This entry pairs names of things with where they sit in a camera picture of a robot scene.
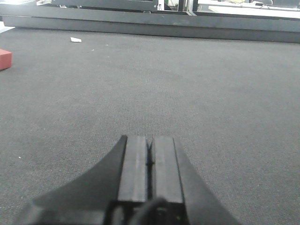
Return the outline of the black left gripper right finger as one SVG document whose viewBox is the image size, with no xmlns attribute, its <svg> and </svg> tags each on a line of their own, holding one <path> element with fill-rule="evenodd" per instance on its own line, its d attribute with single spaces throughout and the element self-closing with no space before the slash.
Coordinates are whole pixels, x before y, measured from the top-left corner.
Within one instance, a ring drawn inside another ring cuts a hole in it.
<svg viewBox="0 0 300 225">
<path fill-rule="evenodd" d="M 152 195 L 165 198 L 187 225 L 238 225 L 239 221 L 208 189 L 179 140 L 156 136 L 151 144 Z"/>
</svg>

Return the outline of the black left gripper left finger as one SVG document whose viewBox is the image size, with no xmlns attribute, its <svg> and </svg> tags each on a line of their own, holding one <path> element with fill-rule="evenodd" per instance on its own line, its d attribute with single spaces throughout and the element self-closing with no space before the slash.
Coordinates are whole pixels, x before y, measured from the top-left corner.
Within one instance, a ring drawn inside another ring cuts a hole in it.
<svg viewBox="0 0 300 225">
<path fill-rule="evenodd" d="M 118 198 L 127 151 L 147 146 L 145 137 L 123 135 L 93 168 L 73 181 L 31 200 L 17 225 L 102 225 Z"/>
</svg>

